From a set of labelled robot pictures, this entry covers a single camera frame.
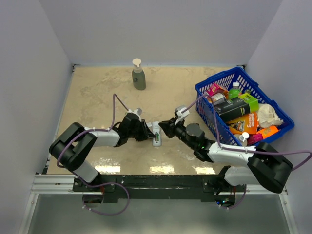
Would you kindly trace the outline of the white remote control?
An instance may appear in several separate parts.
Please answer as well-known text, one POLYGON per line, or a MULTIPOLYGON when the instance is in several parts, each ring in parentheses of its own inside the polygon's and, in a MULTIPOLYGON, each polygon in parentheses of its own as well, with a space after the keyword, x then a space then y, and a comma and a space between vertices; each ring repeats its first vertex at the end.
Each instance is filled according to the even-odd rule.
POLYGON ((161 128, 159 126, 159 122, 158 121, 154 121, 152 122, 152 132, 154 134, 154 138, 152 140, 152 145, 154 147, 160 147, 162 145, 161 142, 161 128))

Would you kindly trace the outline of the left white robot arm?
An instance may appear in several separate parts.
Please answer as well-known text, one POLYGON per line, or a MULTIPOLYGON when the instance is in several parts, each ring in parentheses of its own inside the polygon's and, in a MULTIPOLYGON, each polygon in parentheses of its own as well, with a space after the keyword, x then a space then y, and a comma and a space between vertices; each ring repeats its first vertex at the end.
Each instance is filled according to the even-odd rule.
POLYGON ((93 147, 120 147, 130 138, 141 142, 154 137, 145 120, 128 113, 108 130, 89 129, 74 122, 51 144, 49 153, 58 166, 80 177, 89 191, 96 191, 103 183, 101 174, 86 160, 93 147))

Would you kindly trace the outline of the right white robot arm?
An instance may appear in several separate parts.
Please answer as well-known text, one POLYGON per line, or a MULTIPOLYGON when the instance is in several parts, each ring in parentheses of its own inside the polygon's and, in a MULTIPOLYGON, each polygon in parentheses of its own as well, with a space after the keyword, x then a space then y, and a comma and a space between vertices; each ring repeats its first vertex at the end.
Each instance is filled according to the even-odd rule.
POLYGON ((197 123, 184 126, 183 121, 176 122, 175 118, 162 121, 159 126, 167 137, 177 137, 185 143, 199 160, 230 164, 217 179, 218 188, 224 192, 237 185, 260 184, 278 194, 293 170, 292 163, 267 143, 257 147, 218 144, 206 138, 197 123))

